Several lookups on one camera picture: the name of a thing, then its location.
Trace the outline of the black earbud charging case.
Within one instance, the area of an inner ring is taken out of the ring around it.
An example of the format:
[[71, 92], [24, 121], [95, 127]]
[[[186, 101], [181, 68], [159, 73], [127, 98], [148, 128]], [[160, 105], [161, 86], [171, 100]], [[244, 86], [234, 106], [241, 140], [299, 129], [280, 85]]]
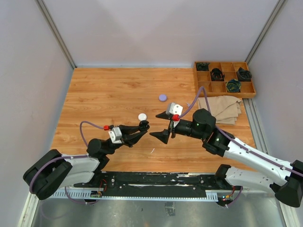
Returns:
[[139, 131], [148, 131], [150, 128], [149, 122], [147, 120], [140, 121], [139, 123]]

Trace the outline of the white earbud charging case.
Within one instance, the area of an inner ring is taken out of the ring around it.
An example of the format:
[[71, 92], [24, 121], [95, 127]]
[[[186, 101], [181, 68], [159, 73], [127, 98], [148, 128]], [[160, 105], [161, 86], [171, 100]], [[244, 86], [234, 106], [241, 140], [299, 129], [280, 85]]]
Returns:
[[147, 120], [147, 115], [145, 113], [140, 113], [138, 115], [138, 120], [139, 121], [146, 121]]

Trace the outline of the purple earbud charging case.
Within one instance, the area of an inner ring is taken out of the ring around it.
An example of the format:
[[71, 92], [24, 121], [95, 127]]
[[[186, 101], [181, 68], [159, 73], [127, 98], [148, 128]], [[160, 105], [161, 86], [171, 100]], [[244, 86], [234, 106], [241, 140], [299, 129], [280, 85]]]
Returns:
[[167, 96], [165, 94], [160, 94], [159, 95], [159, 101], [161, 102], [166, 102], [167, 101]]

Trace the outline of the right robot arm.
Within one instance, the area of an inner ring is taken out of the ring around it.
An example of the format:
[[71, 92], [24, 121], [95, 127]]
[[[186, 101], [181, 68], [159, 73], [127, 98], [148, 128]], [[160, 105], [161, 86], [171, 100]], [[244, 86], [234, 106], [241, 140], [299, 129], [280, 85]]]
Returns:
[[285, 205], [298, 208], [303, 198], [303, 163], [289, 162], [259, 151], [218, 128], [216, 118], [206, 109], [193, 113], [192, 121], [178, 115], [162, 112], [157, 118], [169, 120], [169, 127], [150, 135], [167, 144], [176, 135], [202, 141], [203, 148], [213, 154], [241, 162], [253, 171], [245, 171], [230, 165], [220, 165], [214, 183], [219, 189], [230, 186], [255, 188], [273, 193]]

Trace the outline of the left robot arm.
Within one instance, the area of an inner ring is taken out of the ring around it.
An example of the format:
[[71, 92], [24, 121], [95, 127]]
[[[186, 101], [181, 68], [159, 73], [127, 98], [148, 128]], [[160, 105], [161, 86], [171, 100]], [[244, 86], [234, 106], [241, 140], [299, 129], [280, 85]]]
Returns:
[[122, 146], [133, 147], [150, 128], [147, 120], [137, 126], [105, 125], [100, 129], [109, 134], [107, 140], [91, 139], [84, 142], [84, 155], [64, 155], [56, 149], [48, 151], [23, 174], [29, 191], [40, 200], [45, 200], [58, 189], [77, 183], [96, 187], [101, 183], [102, 169], [108, 164], [108, 155]]

